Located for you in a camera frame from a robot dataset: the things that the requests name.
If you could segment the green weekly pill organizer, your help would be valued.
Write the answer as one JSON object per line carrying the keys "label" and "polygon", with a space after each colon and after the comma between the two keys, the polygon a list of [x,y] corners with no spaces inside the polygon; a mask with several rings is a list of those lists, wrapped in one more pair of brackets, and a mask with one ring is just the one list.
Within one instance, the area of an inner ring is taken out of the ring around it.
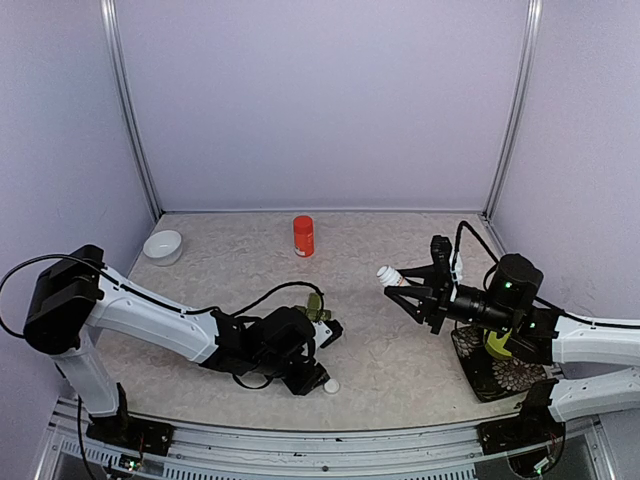
{"label": "green weekly pill organizer", "polygon": [[332,312],[325,308],[323,297],[317,293],[310,293],[307,303],[304,306],[297,305],[296,309],[312,322],[327,322],[332,319]]}

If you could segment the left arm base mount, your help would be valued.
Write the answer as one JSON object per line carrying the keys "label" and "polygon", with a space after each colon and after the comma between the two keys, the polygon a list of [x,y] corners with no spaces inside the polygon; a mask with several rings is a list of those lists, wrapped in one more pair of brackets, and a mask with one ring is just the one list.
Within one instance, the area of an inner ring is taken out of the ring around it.
{"label": "left arm base mount", "polygon": [[125,415],[91,417],[87,436],[105,444],[142,454],[166,456],[174,427],[168,423]]}

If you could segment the white bottle cap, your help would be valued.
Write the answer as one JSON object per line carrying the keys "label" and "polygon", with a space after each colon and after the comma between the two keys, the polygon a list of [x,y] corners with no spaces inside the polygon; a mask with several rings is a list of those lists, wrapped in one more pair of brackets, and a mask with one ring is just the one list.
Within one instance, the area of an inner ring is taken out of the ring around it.
{"label": "white bottle cap", "polygon": [[336,394],[340,390],[340,384],[337,380],[330,379],[323,385],[323,389],[326,393]]}

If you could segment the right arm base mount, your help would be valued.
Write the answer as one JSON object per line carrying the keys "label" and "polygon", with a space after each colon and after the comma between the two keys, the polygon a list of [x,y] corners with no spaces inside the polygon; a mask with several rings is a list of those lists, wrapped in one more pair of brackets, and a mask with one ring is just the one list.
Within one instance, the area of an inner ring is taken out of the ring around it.
{"label": "right arm base mount", "polygon": [[566,425],[553,420],[511,417],[483,422],[477,426],[479,442],[484,455],[542,444],[565,434]]}

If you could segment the white pill bottle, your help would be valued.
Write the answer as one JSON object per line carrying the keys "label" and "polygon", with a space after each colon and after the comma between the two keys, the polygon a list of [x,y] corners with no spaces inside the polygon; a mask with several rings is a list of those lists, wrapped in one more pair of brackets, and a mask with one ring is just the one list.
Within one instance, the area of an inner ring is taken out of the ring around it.
{"label": "white pill bottle", "polygon": [[405,287],[410,285],[398,270],[389,265],[380,267],[376,276],[383,287]]}

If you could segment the red pill bottle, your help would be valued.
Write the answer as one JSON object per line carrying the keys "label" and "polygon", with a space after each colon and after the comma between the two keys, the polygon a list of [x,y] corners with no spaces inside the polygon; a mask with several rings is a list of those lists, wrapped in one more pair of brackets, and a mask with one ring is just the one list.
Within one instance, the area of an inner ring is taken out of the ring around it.
{"label": "red pill bottle", "polygon": [[314,223],[308,215],[297,216],[293,220],[295,253],[303,258],[311,257],[315,251]]}

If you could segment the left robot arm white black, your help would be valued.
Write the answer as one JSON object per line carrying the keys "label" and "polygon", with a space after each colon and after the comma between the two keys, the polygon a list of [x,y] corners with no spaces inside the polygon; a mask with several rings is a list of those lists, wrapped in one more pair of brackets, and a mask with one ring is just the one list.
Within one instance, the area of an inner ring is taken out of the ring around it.
{"label": "left robot arm white black", "polygon": [[23,336],[54,360],[90,416],[100,418],[102,430],[118,444],[133,443],[140,424],[101,363],[90,328],[162,347],[234,379],[280,379],[298,396],[329,379],[316,353],[342,335],[335,320],[310,319],[296,307],[279,307],[265,317],[229,315],[216,307],[193,310],[129,281],[104,263],[95,245],[48,259],[52,264],[37,278]]}

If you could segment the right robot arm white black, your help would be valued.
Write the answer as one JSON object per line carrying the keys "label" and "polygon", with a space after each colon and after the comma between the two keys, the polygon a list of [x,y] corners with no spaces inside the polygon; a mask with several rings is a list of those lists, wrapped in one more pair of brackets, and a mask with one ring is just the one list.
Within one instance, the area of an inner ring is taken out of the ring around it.
{"label": "right robot arm white black", "polygon": [[543,304],[536,297],[543,274],[519,254],[499,260],[487,290],[461,284],[449,254],[418,268],[383,266],[377,278],[388,298],[433,333],[453,320],[497,333],[506,350],[526,363],[617,366],[612,373],[532,386],[511,423],[520,443],[535,442],[551,419],[564,423],[639,406],[638,322],[577,316]]}

